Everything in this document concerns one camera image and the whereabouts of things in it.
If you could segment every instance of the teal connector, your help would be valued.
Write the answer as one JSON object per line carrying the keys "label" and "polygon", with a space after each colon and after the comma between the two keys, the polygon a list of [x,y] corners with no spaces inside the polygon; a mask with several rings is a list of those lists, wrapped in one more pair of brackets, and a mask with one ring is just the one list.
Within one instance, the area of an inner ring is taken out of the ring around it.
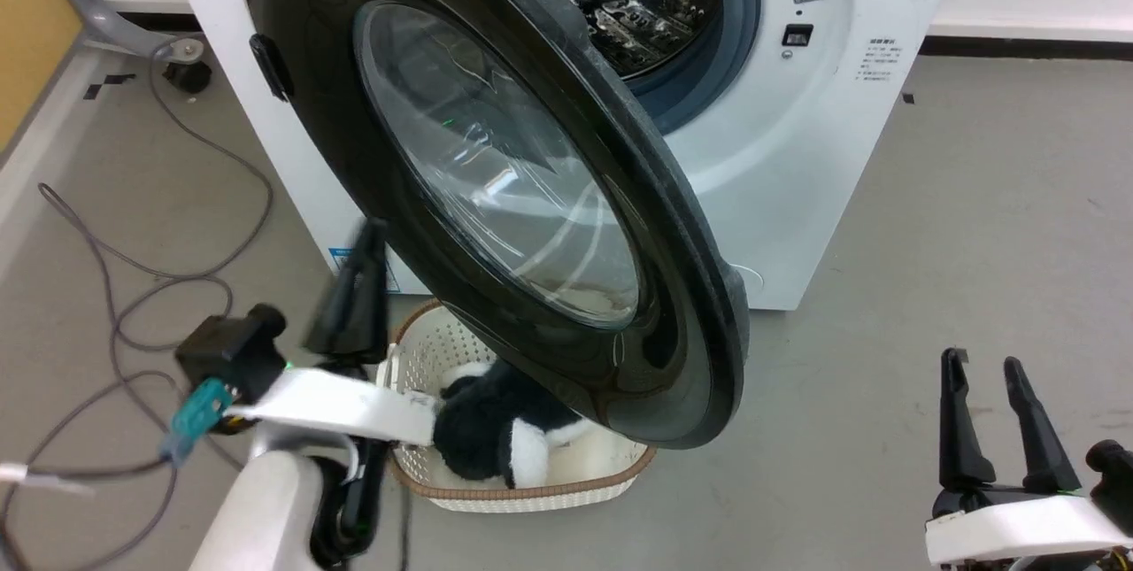
{"label": "teal connector", "polygon": [[169,424],[161,443],[161,455],[178,468],[189,458],[194,445],[224,417],[232,394],[219,378],[207,378],[186,399]]}

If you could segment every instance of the plush toy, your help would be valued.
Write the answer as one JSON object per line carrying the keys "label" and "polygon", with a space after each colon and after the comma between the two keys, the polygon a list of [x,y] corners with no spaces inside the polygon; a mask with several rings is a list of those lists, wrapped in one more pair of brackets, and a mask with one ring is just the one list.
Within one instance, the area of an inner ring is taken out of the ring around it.
{"label": "plush toy", "polygon": [[503,476],[511,489],[544,486],[551,449],[596,426],[501,360],[449,370],[441,399],[433,445],[445,466],[467,480]]}

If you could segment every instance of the washing machine door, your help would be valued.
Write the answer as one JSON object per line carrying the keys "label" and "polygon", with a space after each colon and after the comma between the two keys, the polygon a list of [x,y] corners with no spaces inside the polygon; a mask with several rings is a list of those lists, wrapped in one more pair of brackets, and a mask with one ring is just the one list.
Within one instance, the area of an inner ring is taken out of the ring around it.
{"label": "washing machine door", "polygon": [[637,441],[732,417],[747,308],[569,0],[254,0],[253,54],[363,212],[501,358]]}

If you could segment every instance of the plastic woven basket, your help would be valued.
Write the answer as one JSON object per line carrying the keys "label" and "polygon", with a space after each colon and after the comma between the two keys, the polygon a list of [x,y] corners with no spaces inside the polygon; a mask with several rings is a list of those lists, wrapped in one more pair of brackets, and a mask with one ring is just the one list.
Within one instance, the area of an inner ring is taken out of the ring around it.
{"label": "plastic woven basket", "polygon": [[[390,360],[378,382],[400,392],[437,397],[441,377],[472,361],[495,355],[440,301],[429,301],[410,316],[394,336]],[[550,511],[608,501],[621,495],[656,454],[656,448],[634,443],[606,429],[595,429],[551,454],[550,486],[508,489],[502,480],[462,480],[444,467],[433,448],[399,448],[393,474],[414,494],[451,511],[522,513]]]}

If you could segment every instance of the yellow panel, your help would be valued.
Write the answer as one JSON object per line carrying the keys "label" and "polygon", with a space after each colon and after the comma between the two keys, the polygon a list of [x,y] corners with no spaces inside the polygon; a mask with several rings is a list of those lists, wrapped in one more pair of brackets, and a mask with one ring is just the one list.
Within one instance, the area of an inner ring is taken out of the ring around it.
{"label": "yellow panel", "polygon": [[8,145],[80,26],[67,0],[0,0],[0,148]]}

